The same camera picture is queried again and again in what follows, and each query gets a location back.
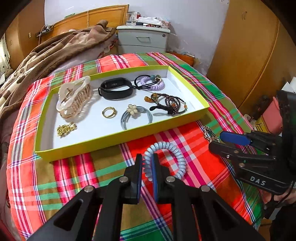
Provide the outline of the pink bag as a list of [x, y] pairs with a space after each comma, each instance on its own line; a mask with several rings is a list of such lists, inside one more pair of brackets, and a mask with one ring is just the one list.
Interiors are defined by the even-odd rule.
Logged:
[[270, 105], [267, 107], [262, 117], [270, 133], [275, 135], [281, 133], [282, 117], [280, 115], [280, 106], [276, 97], [273, 96]]

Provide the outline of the plaid red green cloth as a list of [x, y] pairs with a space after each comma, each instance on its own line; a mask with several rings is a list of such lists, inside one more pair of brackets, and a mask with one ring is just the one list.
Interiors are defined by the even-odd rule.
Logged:
[[[52, 163], [34, 152], [37, 123], [49, 92], [85, 75], [149, 65], [168, 65], [195, 87], [210, 105], [204, 118], [139, 140]], [[208, 185], [254, 228], [260, 226], [263, 206], [259, 191], [234, 178], [229, 161], [212, 155], [203, 129], [245, 133], [251, 126], [235, 104], [210, 80], [177, 57], [165, 53], [109, 55], [76, 65], [35, 81], [17, 113], [8, 149], [8, 202], [21, 239], [27, 239], [86, 185], [100, 187], [118, 178], [134, 163], [136, 154], [151, 144], [176, 145], [185, 158], [184, 182]]]

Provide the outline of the orange box on floor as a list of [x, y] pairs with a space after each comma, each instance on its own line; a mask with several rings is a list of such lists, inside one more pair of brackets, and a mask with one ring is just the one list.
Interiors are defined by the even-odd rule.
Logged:
[[188, 55], [182, 55], [182, 54], [179, 54], [174, 51], [168, 51], [168, 53], [175, 55], [176, 57], [178, 57], [179, 59], [181, 59], [182, 61], [184, 61], [185, 63], [189, 64], [192, 67], [195, 64], [195, 57], [188, 56]]

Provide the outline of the yellow-green shallow tray box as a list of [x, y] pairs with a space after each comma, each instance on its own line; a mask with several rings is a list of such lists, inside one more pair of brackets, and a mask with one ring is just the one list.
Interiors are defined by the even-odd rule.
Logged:
[[[133, 82], [136, 77], [159, 75], [165, 84], [163, 93], [181, 98], [187, 106], [184, 114], [168, 115], [166, 111], [137, 113], [121, 126], [121, 117], [128, 105], [150, 109], [153, 105], [144, 100], [150, 91], [134, 90], [132, 95], [119, 100], [107, 100], [98, 93], [104, 80], [123, 77]], [[64, 137], [59, 137], [57, 128], [68, 123], [56, 110], [59, 88], [52, 89], [43, 106], [37, 127], [34, 151], [44, 161], [56, 161], [72, 156], [111, 147], [117, 144], [152, 135], [171, 128], [200, 120], [209, 108], [208, 102], [182, 75], [170, 66], [142, 66], [119, 69], [91, 75], [91, 99], [72, 120], [77, 128]]]

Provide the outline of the beige hair claw clip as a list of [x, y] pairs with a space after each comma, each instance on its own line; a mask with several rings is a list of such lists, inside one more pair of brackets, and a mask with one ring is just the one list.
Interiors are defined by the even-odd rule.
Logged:
[[90, 81], [90, 76], [85, 76], [60, 86], [56, 110], [63, 119], [76, 117], [83, 106], [91, 99]]

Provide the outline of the black smart band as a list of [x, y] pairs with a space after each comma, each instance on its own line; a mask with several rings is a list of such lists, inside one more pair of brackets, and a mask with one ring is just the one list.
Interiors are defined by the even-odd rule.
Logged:
[[123, 99], [132, 95], [133, 87], [129, 80], [118, 77], [102, 82], [98, 88], [98, 93], [107, 100]]

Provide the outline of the grey bedside cabinet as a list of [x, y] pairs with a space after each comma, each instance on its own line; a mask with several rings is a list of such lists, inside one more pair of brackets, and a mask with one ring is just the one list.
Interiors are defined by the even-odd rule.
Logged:
[[145, 26], [118, 26], [118, 53], [165, 53], [170, 30]]

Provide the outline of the clutter on cabinet top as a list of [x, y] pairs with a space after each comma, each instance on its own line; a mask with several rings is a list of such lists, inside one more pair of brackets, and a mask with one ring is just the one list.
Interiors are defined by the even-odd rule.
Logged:
[[171, 22], [160, 17], [141, 16], [139, 12], [128, 12], [126, 14], [126, 25], [168, 29]]

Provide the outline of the wooden headboard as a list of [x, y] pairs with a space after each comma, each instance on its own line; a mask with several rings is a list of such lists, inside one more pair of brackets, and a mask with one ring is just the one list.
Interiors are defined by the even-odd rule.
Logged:
[[79, 14], [72, 15], [60, 20], [53, 25], [49, 32], [41, 35], [41, 42], [70, 30], [80, 30], [96, 25], [100, 20], [107, 20], [108, 27], [117, 28], [126, 23], [126, 14], [129, 4], [105, 6], [102, 8], [91, 9]]

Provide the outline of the brown fleece blanket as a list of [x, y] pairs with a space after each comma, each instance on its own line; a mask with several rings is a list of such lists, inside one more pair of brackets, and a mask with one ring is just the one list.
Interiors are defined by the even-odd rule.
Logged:
[[78, 54], [104, 43], [115, 31], [107, 20], [100, 20], [93, 27], [62, 33], [33, 49], [1, 87], [1, 121], [19, 108], [32, 83]]

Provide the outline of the patterned curtain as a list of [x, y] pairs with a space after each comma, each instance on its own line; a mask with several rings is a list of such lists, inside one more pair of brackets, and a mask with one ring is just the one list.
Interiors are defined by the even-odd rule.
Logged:
[[8, 51], [6, 36], [4, 34], [0, 41], [0, 74], [3, 75], [10, 68], [10, 53]]

